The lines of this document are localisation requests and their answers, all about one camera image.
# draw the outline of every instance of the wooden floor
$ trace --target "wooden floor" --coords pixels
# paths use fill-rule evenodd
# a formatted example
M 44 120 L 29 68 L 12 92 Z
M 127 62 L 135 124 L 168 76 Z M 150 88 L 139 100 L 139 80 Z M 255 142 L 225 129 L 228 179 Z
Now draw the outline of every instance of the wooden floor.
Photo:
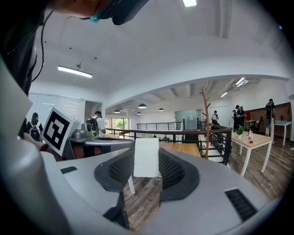
M 283 195 L 294 172 L 294 151 L 289 142 L 283 147 L 283 140 L 276 139 L 271 146 L 271 154 L 264 173 L 261 173 L 266 157 L 267 145 L 253 149 L 245 172 L 245 179 L 263 191 L 269 199 Z M 241 173 L 247 149 L 239 155 L 239 146 L 232 143 L 229 165 Z M 124 200 L 130 222 L 130 230 L 137 231 L 159 208 L 159 195 L 162 190 L 160 178 L 133 177 L 136 194 L 132 195 L 128 184 L 124 188 Z

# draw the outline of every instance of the metal railing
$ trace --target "metal railing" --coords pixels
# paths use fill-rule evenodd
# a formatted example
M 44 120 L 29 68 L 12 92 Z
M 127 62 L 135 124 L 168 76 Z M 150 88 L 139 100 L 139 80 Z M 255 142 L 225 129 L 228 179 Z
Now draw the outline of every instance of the metal railing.
M 121 136 L 127 136 L 134 138 L 136 141 L 137 134 L 168 134 L 172 135 L 173 138 L 169 140 L 169 142 L 172 143 L 190 143 L 190 144 L 196 144 L 201 157 L 205 157 L 203 154 L 203 151 L 206 150 L 206 148 L 203 148 L 202 144 L 206 143 L 205 140 L 199 140 L 199 135 L 204 135 L 206 136 L 206 131 L 205 130 L 200 130 L 200 131 L 158 131 L 158 130 L 120 130 L 120 129 L 106 129 L 106 130 L 111 130 L 114 134 L 119 134 Z M 134 133 L 134 135 L 125 135 L 126 133 Z M 222 161 L 220 163 L 223 163 L 227 165 L 229 155 L 231 152 L 231 136 L 232 136 L 232 129 L 231 128 L 225 128 L 220 125 L 215 125 L 214 129 L 211 130 L 209 133 L 212 134 L 213 138 L 210 142 L 209 145 L 209 150 L 217 150 L 218 155 L 209 155 L 208 157 L 222 157 Z M 176 135 L 182 135 L 182 140 L 177 140 Z
M 181 122 L 173 123 L 138 123 L 138 130 L 181 130 Z

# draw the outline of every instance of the white block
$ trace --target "white block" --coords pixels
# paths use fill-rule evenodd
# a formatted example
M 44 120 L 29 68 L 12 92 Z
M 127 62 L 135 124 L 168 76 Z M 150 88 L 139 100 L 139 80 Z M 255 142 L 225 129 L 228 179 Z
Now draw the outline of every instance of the white block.
M 62 156 L 66 140 L 80 127 L 80 122 L 53 107 L 45 123 L 42 139 Z
M 136 139 L 135 144 L 135 177 L 158 177 L 159 142 L 157 138 Z

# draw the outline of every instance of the table leg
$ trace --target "table leg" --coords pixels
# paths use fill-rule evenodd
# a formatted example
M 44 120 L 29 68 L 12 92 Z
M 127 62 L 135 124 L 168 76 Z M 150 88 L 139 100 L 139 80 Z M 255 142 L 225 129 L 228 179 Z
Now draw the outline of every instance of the table leg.
M 267 147 L 266 159 L 265 159 L 265 162 L 263 163 L 261 173 L 264 173 L 264 171 L 266 169 L 267 161 L 268 161 L 268 158 L 270 157 L 270 152 L 271 152 L 271 142 L 268 144 L 268 147 Z
M 241 172 L 242 177 L 245 174 L 245 171 L 246 171 L 246 168 L 247 168 L 247 165 L 248 165 L 248 162 L 249 162 L 249 158 L 250 158 L 250 153 L 251 153 L 251 149 L 248 149 L 246 159 L 245 159 L 245 162 L 244 162 L 244 166 L 243 166 L 243 169 L 242 169 L 242 172 Z
M 132 195 L 134 195 L 135 194 L 135 188 L 134 188 L 132 176 L 129 177 L 128 182 L 129 182 L 130 192 L 131 192 Z
M 284 126 L 284 141 L 283 141 L 283 146 L 285 146 L 285 139 L 286 139 L 286 127 L 287 127 L 287 126 Z

